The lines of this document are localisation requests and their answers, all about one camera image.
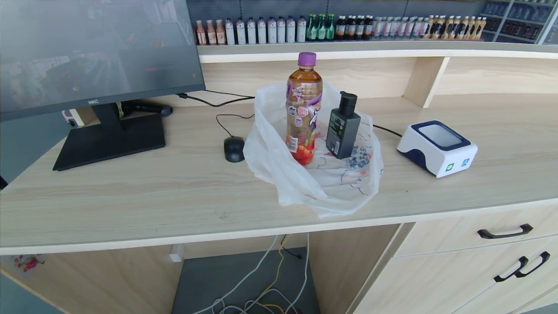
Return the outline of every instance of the plastic bag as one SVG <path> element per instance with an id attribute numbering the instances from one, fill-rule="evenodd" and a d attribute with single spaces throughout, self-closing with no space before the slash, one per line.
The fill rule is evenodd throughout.
<path id="1" fill-rule="evenodd" d="M 320 217 L 354 213 L 378 193 L 383 172 L 372 117 L 355 111 L 361 120 L 353 154 L 341 160 L 334 157 L 325 139 L 331 110 L 339 107 L 341 95 L 324 82 L 314 159 L 302 166 L 285 145 L 285 90 L 285 84 L 274 84 L 256 91 L 256 121 L 244 145 L 248 167 L 257 178 L 275 184 L 283 206 L 306 204 Z"/>

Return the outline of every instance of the counter top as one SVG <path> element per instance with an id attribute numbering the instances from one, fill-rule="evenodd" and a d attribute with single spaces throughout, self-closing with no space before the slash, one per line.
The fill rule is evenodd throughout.
<path id="1" fill-rule="evenodd" d="M 474 56 L 558 59 L 558 47 L 482 41 L 348 41 L 300 42 L 273 45 L 198 46 L 202 63 L 293 61 L 302 51 L 317 53 L 319 60 Z"/>
<path id="2" fill-rule="evenodd" d="M 249 104 L 177 108 L 163 119 L 167 146 L 53 172 L 62 143 L 0 193 L 0 255 L 60 253 L 385 225 L 558 202 L 558 111 L 553 94 L 436 96 L 428 109 L 404 98 L 360 99 L 374 122 L 398 132 L 440 119 L 479 147 L 471 168 L 436 179 L 376 130 L 384 159 L 379 193 L 350 216 L 319 219 L 282 207 L 275 186 L 223 156 L 217 113 Z M 246 137 L 252 121 L 222 117 Z"/>

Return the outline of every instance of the computer mouse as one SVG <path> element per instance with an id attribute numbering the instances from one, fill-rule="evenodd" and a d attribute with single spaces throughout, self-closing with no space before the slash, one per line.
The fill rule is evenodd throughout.
<path id="1" fill-rule="evenodd" d="M 231 136 L 225 139 L 225 159 L 231 163 L 244 160 L 244 139 L 240 136 Z"/>

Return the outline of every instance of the purple bottle cap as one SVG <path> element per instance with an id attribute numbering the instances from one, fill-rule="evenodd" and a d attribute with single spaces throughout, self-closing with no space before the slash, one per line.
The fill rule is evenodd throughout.
<path id="1" fill-rule="evenodd" d="M 315 53 L 299 53 L 299 66 L 315 66 L 316 54 Z"/>

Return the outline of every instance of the drawer handle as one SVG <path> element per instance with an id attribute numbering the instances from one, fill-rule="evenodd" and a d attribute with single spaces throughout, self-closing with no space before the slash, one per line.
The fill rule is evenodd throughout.
<path id="1" fill-rule="evenodd" d="M 533 227 L 531 227 L 531 225 L 529 225 L 528 223 L 526 223 L 524 225 L 521 225 L 519 227 L 522 230 L 521 232 L 518 232 L 516 234 L 509 234 L 509 235 L 493 235 L 493 234 L 490 233 L 490 231 L 488 231 L 486 229 L 481 229 L 481 230 L 477 231 L 477 233 L 483 239 L 502 239 L 502 238 L 505 238 L 505 237 L 526 235 L 529 232 L 531 232 L 531 230 L 533 230 Z"/>
<path id="2" fill-rule="evenodd" d="M 509 274 L 505 278 L 500 277 L 500 275 L 494 277 L 494 281 L 495 282 L 502 282 L 502 281 L 508 279 L 509 277 L 511 277 L 511 276 L 515 275 L 517 272 L 519 272 L 523 267 L 525 267 L 525 265 L 527 265 L 527 263 L 529 263 L 529 259 L 527 259 L 527 257 L 525 257 L 525 256 L 520 257 L 519 258 L 519 268 L 514 270 L 511 274 Z"/>
<path id="3" fill-rule="evenodd" d="M 537 268 L 541 267 L 544 263 L 546 263 L 546 261 L 548 261 L 550 259 L 550 254 L 548 252 L 544 251 L 544 252 L 541 253 L 541 257 L 542 257 L 542 262 L 539 265 L 537 265 L 537 267 L 531 269 L 531 271 L 528 272 L 527 274 L 523 274 L 522 272 L 517 271 L 517 272 L 515 272 L 516 277 L 517 278 L 523 278 L 523 277 L 529 275 L 530 273 L 534 272 L 535 270 L 537 270 Z"/>

